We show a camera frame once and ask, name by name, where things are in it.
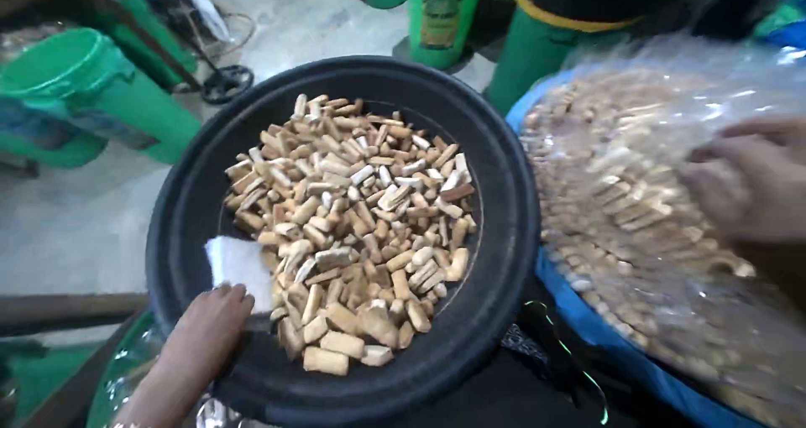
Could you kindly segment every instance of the yellow rim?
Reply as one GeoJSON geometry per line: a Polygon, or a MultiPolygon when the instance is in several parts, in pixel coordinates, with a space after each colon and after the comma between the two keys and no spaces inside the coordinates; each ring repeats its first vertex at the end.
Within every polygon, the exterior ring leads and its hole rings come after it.
{"type": "Polygon", "coordinates": [[[637,17],[635,19],[630,19],[629,21],[620,21],[620,22],[578,21],[575,19],[564,18],[562,16],[558,16],[557,14],[549,13],[546,10],[541,10],[540,8],[535,6],[531,0],[516,0],[516,1],[518,2],[518,6],[525,13],[529,14],[529,17],[531,18],[535,18],[539,21],[546,22],[547,24],[552,26],[558,26],[561,28],[570,28],[571,30],[586,31],[590,33],[597,31],[618,30],[620,28],[632,25],[633,23],[641,19],[641,17],[637,17]]]}

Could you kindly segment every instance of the pile of rusks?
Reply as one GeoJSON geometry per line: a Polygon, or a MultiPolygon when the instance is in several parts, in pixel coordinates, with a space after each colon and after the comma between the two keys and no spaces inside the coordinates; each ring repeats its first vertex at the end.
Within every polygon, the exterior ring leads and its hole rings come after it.
{"type": "MultiPolygon", "coordinates": [[[[543,247],[570,287],[624,338],[722,401],[780,425],[778,402],[731,384],[748,367],[759,389],[780,384],[775,354],[747,336],[757,320],[729,314],[742,304],[767,306],[733,291],[740,281],[763,279],[720,244],[677,179],[675,162],[688,150],[659,137],[686,133],[686,125],[667,125],[674,112],[666,108],[688,91],[665,74],[583,76],[551,89],[526,114],[521,142],[540,189],[543,247]],[[679,132],[663,129],[669,127],[679,132]]],[[[718,165],[711,170],[732,177],[718,165]]],[[[784,299],[776,299],[776,310],[784,299]]],[[[776,312],[780,322],[790,322],[784,312],[776,312]]]]}
{"type": "Polygon", "coordinates": [[[227,168],[224,204],[273,271],[277,335],[308,371],[373,367],[431,329],[464,277],[475,189],[458,144],[364,102],[300,94],[227,168]]]}

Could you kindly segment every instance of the black plastic basin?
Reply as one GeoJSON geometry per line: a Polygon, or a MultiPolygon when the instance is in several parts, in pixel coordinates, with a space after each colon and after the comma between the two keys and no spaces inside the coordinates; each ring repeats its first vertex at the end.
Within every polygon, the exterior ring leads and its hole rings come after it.
{"type": "Polygon", "coordinates": [[[148,289],[169,333],[197,294],[211,287],[204,243],[236,235],[222,211],[223,170],[282,124],[298,93],[364,99],[377,114],[402,111],[415,127],[460,144],[478,197],[468,274],[441,301],[434,327],[388,365],[357,364],[345,377],[289,363],[265,332],[247,335],[214,394],[249,418],[284,425],[338,425],[381,418],[434,397],[472,371],[513,319],[532,275],[539,237],[534,179],[517,138],[478,93],[422,65],[387,57],[322,60],[257,85],[207,122],[168,176],[157,200],[146,252],[148,289]]]}

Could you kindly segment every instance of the gray floor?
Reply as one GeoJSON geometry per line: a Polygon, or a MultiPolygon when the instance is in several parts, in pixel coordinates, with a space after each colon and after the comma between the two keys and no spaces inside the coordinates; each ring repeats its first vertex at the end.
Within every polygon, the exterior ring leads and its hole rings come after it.
{"type": "MultiPolygon", "coordinates": [[[[375,10],[361,0],[215,0],[246,13],[255,35],[222,63],[239,61],[258,81],[338,55],[391,55],[408,35],[407,5],[375,10]]],[[[480,55],[455,75],[477,90],[492,77],[480,55]]],[[[202,119],[215,110],[182,100],[202,119]]],[[[73,170],[43,168],[34,180],[0,174],[0,288],[5,294],[145,291],[149,217],[170,167],[117,144],[73,170]]],[[[93,333],[48,337],[71,342],[93,333]]]]}

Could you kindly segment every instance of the clear plastic bag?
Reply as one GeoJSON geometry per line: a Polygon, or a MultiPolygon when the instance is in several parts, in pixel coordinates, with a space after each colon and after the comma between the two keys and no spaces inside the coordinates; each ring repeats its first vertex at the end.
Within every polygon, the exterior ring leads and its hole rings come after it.
{"type": "MultiPolygon", "coordinates": [[[[615,330],[770,425],[806,425],[806,321],[717,239],[677,170],[738,120],[806,114],[803,52],[683,36],[575,55],[526,114],[544,249],[615,330]]],[[[724,163],[711,171],[741,175],[724,163]]]]}

